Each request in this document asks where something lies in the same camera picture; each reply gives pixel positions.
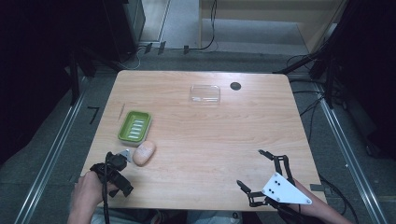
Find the black tripod stand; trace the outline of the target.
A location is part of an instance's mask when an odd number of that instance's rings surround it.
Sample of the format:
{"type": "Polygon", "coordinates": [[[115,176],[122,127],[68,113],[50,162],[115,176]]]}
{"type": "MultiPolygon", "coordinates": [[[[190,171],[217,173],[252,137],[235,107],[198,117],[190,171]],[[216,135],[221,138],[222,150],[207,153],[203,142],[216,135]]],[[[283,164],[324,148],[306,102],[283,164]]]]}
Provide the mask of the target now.
{"type": "Polygon", "coordinates": [[[324,99],[330,109],[333,109],[332,104],[332,64],[333,64],[333,49],[334,41],[329,38],[313,53],[305,54],[301,60],[287,65],[285,68],[275,71],[275,74],[287,75],[296,69],[313,62],[314,64],[309,69],[309,75],[313,79],[320,78],[324,72],[327,72],[325,79],[324,99]]]}

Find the metal floor rail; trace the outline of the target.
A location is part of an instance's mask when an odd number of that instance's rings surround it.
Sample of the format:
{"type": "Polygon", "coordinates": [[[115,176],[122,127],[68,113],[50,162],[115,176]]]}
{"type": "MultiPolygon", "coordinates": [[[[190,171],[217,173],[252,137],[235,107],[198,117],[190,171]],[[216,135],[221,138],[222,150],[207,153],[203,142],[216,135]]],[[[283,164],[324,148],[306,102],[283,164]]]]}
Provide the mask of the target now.
{"type": "Polygon", "coordinates": [[[374,224],[389,224],[371,184],[361,169],[353,147],[347,140],[335,111],[330,109],[325,100],[322,100],[320,104],[372,222],[374,224]]]}
{"type": "Polygon", "coordinates": [[[41,199],[44,189],[49,182],[54,166],[61,155],[61,152],[64,148],[64,143],[70,133],[76,117],[78,116],[78,112],[85,99],[86,90],[90,86],[90,83],[91,81],[87,77],[83,77],[80,80],[80,95],[78,96],[75,103],[69,106],[60,130],[56,134],[56,137],[49,149],[49,153],[42,163],[39,172],[37,173],[35,181],[29,188],[27,196],[22,204],[20,212],[14,221],[14,224],[29,224],[35,212],[36,206],[41,199]]]}

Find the wooden shelf unit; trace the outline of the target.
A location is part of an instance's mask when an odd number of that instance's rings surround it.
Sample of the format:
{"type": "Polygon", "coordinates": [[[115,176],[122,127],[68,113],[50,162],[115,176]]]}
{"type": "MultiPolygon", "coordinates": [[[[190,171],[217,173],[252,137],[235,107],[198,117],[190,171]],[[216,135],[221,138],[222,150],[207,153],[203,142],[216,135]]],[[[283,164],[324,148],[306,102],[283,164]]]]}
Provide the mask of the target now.
{"type": "Polygon", "coordinates": [[[216,18],[296,22],[307,50],[320,48],[348,0],[217,0],[216,18]]]}

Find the dark cabinet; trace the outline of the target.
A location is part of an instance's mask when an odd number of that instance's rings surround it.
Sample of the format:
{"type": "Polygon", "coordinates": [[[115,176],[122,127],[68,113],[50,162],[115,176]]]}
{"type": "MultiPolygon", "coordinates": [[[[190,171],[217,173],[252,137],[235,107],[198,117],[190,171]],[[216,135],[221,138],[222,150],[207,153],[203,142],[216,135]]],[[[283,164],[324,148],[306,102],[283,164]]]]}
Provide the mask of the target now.
{"type": "Polygon", "coordinates": [[[128,54],[136,54],[146,16],[142,0],[103,0],[115,59],[124,61],[128,54]]]}

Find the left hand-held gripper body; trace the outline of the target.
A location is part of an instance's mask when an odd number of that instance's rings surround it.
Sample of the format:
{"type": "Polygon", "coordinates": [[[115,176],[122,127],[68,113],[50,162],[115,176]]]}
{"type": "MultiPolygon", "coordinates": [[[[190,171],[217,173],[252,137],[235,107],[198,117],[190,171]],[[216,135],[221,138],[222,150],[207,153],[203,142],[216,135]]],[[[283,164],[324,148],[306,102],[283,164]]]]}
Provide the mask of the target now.
{"type": "Polygon", "coordinates": [[[119,191],[125,197],[128,197],[134,189],[131,182],[124,177],[120,172],[126,168],[127,163],[132,161],[131,151],[125,149],[117,154],[108,152],[104,162],[94,164],[90,170],[95,172],[100,181],[105,184],[111,183],[117,187],[116,190],[112,190],[108,195],[114,198],[119,191]]]}

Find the person's left hand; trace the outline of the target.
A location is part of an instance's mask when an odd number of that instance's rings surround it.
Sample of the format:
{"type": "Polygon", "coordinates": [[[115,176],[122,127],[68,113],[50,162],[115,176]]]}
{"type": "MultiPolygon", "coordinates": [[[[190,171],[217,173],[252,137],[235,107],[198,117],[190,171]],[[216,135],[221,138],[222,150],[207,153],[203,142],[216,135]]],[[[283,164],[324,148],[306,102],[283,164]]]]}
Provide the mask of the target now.
{"type": "Polygon", "coordinates": [[[71,209],[73,207],[94,207],[103,200],[103,184],[93,171],[87,172],[78,179],[71,194],[71,209]]]}

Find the green soap dish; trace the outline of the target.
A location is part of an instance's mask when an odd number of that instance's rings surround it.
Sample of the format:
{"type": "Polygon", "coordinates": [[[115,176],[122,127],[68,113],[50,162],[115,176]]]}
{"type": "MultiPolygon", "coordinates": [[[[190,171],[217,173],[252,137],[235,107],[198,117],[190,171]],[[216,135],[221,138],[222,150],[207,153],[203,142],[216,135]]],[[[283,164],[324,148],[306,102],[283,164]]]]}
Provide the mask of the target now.
{"type": "Polygon", "coordinates": [[[120,126],[118,138],[129,146],[137,147],[146,140],[150,124],[149,113],[129,111],[120,126]]]}

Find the clear plastic container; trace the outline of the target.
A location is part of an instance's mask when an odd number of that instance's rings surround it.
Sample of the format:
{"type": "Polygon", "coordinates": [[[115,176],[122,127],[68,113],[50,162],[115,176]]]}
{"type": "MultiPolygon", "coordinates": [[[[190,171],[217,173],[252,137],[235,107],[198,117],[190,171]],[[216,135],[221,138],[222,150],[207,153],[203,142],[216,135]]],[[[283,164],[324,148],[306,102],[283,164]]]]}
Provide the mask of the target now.
{"type": "Polygon", "coordinates": [[[220,87],[217,85],[192,85],[189,100],[197,105],[218,105],[220,87]]]}

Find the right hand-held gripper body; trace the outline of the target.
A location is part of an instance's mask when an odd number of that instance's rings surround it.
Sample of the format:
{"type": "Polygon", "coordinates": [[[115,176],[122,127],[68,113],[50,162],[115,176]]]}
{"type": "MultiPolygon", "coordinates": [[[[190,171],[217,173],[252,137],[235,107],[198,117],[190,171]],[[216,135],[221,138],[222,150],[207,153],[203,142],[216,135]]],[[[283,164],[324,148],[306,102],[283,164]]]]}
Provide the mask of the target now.
{"type": "Polygon", "coordinates": [[[281,206],[311,204],[311,200],[292,185],[283,175],[274,173],[260,190],[267,205],[278,210],[281,206]]]}

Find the black metal stand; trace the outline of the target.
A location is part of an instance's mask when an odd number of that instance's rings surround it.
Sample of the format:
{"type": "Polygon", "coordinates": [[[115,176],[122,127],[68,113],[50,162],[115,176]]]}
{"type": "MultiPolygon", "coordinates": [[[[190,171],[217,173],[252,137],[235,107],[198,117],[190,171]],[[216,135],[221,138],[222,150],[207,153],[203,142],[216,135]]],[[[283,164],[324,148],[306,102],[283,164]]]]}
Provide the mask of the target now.
{"type": "Polygon", "coordinates": [[[73,48],[69,51],[69,71],[72,80],[70,105],[75,105],[80,96],[78,70],[81,70],[85,77],[93,77],[96,73],[92,58],[92,51],[86,47],[73,48]]]}

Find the person's right hand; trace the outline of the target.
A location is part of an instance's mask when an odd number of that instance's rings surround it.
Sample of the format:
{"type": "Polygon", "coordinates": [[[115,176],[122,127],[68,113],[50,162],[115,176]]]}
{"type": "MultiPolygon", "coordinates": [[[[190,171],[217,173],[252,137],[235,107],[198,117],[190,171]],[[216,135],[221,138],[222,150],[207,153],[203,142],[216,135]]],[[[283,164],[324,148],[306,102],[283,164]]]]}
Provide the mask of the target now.
{"type": "Polygon", "coordinates": [[[305,216],[312,216],[315,211],[314,194],[305,188],[297,179],[294,180],[296,188],[311,200],[311,204],[289,204],[289,208],[305,216]]]}

